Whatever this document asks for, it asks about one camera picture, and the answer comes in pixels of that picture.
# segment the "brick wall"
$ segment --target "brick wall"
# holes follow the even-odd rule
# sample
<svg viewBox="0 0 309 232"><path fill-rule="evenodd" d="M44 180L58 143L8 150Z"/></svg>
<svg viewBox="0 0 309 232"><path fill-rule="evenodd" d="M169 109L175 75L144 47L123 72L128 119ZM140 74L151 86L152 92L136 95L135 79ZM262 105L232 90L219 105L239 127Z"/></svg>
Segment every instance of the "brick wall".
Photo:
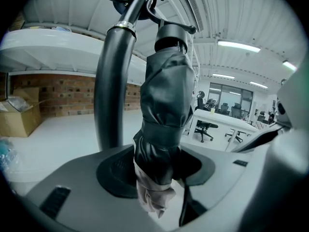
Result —
<svg viewBox="0 0 309 232"><path fill-rule="evenodd" d="M9 31L12 32L12 31L21 29L24 22L25 20L24 20L23 15L21 13L18 13L17 17L15 18L13 23L10 25Z"/></svg>
<svg viewBox="0 0 309 232"><path fill-rule="evenodd" d="M93 77L58 74L12 76L13 88L40 87L42 117L93 113L95 79ZM140 87L127 84L125 110L140 108Z"/></svg>
<svg viewBox="0 0 309 232"><path fill-rule="evenodd" d="M5 98L5 73L0 72L0 100Z"/></svg>

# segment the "open cardboard box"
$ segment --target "open cardboard box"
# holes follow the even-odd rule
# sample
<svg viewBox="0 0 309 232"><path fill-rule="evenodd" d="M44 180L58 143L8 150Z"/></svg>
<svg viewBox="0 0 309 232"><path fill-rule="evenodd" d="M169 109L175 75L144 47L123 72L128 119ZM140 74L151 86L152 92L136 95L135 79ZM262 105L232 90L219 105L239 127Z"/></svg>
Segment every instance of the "open cardboard box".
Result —
<svg viewBox="0 0 309 232"><path fill-rule="evenodd" d="M13 96L23 98L30 107L19 112L8 101L0 101L0 136L28 137L42 122L38 87L18 88Z"/></svg>

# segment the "plastic wrap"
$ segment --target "plastic wrap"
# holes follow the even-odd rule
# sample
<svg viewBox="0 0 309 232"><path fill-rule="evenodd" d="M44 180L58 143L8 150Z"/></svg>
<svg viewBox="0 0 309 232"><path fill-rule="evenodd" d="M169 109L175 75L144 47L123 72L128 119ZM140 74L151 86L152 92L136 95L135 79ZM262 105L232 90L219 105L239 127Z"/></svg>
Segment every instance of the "plastic wrap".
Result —
<svg viewBox="0 0 309 232"><path fill-rule="evenodd" d="M0 170L6 172L12 162L18 161L17 151L7 139L0 138Z"/></svg>
<svg viewBox="0 0 309 232"><path fill-rule="evenodd" d="M19 112L23 112L29 108L29 104L19 96L9 96L8 102Z"/></svg>

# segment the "white ceiling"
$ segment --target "white ceiling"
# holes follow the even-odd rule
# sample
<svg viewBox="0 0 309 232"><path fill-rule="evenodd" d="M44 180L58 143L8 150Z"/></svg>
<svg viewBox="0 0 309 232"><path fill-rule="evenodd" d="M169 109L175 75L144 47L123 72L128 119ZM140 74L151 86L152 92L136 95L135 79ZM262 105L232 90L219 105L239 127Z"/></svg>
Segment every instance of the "white ceiling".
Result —
<svg viewBox="0 0 309 232"><path fill-rule="evenodd" d="M268 86L271 93L277 92L281 79L293 73L282 62L289 60L298 66L308 48L297 18L283 0L157 0L157 11L171 21L195 25L196 19L202 23L202 32L194 36L193 65L200 63L201 79L212 82L235 86L238 82L261 90L249 86L254 81ZM103 39L120 17L108 0L30 0L22 13L24 27L70 26L73 31ZM134 54L145 59L155 52L157 25L146 20L139 21L136 28ZM254 53L220 47L216 45L218 39L254 44L262 50ZM235 79L218 80L213 73Z"/></svg>

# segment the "desk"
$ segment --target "desk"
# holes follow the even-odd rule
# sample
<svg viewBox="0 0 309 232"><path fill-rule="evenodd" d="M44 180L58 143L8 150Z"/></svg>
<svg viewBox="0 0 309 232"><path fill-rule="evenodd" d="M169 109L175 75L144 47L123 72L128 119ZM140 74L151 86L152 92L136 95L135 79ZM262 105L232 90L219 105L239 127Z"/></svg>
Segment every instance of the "desk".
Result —
<svg viewBox="0 0 309 232"><path fill-rule="evenodd" d="M194 112L193 121L192 121L190 132L189 132L189 138L190 139L193 138L193 134L194 134L195 128L197 126L198 120L205 121L205 122L208 122L208 123L211 123L211 124L216 124L216 125L220 124L220 125L228 126L231 129L234 129L234 133L232 135L232 138L231 138L230 142L228 143L225 150L227 150L229 148L230 144L234 141L238 131L242 131L244 133L249 133L249 134L253 134L253 133L259 131L257 128L249 125L248 123L246 123L243 120L233 118L233 117L230 117L230 116L221 115L221 114L212 114L211 112L197 109Z"/></svg>
<svg viewBox="0 0 309 232"><path fill-rule="evenodd" d="M261 121L257 121L256 124L255 124L255 127L256 127L257 129L259 129L259 130L261 130L261 129L267 127L267 126L269 126L269 125L268 125L268 124L265 124L265 123L262 123Z"/></svg>

